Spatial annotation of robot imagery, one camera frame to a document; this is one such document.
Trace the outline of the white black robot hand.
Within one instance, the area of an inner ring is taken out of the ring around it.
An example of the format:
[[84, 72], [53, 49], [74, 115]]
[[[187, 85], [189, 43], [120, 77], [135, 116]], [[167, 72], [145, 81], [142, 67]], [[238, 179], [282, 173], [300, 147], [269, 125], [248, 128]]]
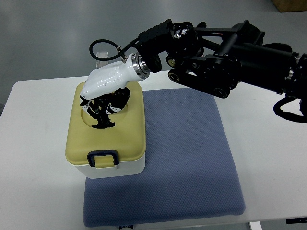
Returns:
[[128, 82], [149, 77], [149, 67], [138, 54], [93, 70], [80, 92], [80, 106], [94, 119], [120, 112], [130, 97]]

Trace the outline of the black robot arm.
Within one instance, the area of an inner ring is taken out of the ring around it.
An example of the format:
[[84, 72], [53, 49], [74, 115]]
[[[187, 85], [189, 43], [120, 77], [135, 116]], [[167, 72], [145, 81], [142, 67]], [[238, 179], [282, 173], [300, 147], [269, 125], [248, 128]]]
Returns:
[[248, 21], [209, 28], [166, 20], [140, 33], [135, 48], [153, 73], [162, 69], [159, 54], [167, 52], [170, 80], [222, 99], [240, 82], [284, 94], [275, 114], [305, 123], [307, 56], [286, 44], [264, 44], [264, 35]]

